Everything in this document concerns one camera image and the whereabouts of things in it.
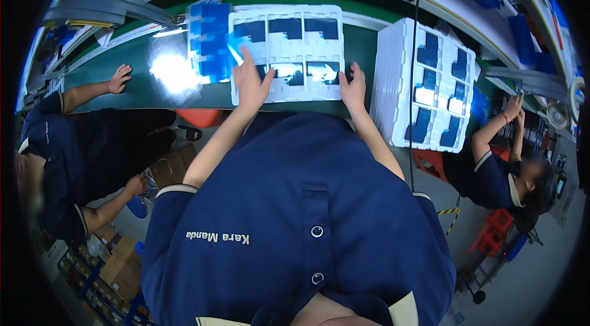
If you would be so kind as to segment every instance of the red plastic stool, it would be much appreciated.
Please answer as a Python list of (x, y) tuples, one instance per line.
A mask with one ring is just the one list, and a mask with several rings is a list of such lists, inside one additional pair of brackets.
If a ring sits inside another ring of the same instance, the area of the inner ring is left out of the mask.
[(501, 159), (505, 160), (506, 162), (509, 161), (510, 148), (504, 148), (502, 146), (497, 145), (490, 145), (490, 149), (492, 153), (498, 154)]
[(491, 227), (498, 229), (502, 234), (506, 234), (512, 226), (512, 216), (507, 210), (494, 210), (486, 217), (486, 221)]
[(496, 229), (488, 230), (482, 235), (477, 248), (479, 248), (486, 256), (493, 257), (504, 244), (502, 239), (503, 233)]
[[(443, 170), (443, 153), (436, 151), (423, 151), (421, 149), (412, 148), (412, 155), (416, 161), (416, 167), (427, 174), (439, 178), (448, 184), (448, 180)], [(424, 167), (423, 161), (430, 163), (432, 166)]]
[(219, 126), (224, 121), (221, 109), (175, 109), (175, 111), (199, 129)]

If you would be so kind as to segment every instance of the plastic bag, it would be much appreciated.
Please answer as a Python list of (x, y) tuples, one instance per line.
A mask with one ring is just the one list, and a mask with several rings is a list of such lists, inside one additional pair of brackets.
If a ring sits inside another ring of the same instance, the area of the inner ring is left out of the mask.
[(90, 235), (90, 239), (86, 241), (88, 247), (88, 254), (93, 257), (102, 257), (105, 251), (108, 251), (106, 245), (94, 235)]

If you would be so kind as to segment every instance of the chair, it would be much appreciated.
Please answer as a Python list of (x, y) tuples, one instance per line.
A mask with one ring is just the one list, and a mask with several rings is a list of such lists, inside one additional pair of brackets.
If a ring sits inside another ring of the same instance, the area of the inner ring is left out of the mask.
[[(412, 148), (412, 155), (416, 161), (416, 167), (427, 174), (430, 174), (448, 184), (448, 180), (443, 170), (443, 153), (431, 150), (421, 150)], [(431, 164), (429, 167), (424, 166), (424, 162)]]
[(199, 129), (219, 126), (224, 121), (221, 109), (175, 109), (175, 111)]

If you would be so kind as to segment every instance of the person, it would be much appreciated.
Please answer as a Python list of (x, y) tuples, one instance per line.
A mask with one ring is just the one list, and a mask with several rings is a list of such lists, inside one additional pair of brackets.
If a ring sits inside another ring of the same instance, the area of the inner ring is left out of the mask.
[[(28, 217), (56, 239), (78, 241), (109, 224), (147, 186), (144, 170), (176, 138), (167, 109), (101, 109), (69, 115), (102, 94), (120, 94), (131, 79), (123, 64), (109, 81), (53, 92), (26, 115), (16, 154), (19, 198)], [(86, 204), (123, 187), (96, 209)]]
[(358, 64), (338, 75), (355, 133), (329, 115), (256, 115), (275, 71), (261, 81), (240, 50), (239, 105), (155, 200), (142, 292), (157, 323), (438, 325), (455, 268), (365, 109)]
[[(523, 93), (510, 97), (506, 110), (474, 133), (460, 153), (442, 154), (442, 166), (446, 179), (461, 197), (487, 209), (507, 209), (516, 219), (517, 228), (528, 233), (539, 215), (555, 204), (557, 182), (553, 168), (541, 153), (522, 160), (523, 101)], [(491, 152), (489, 143), (512, 120), (516, 120), (517, 128), (506, 162)]]

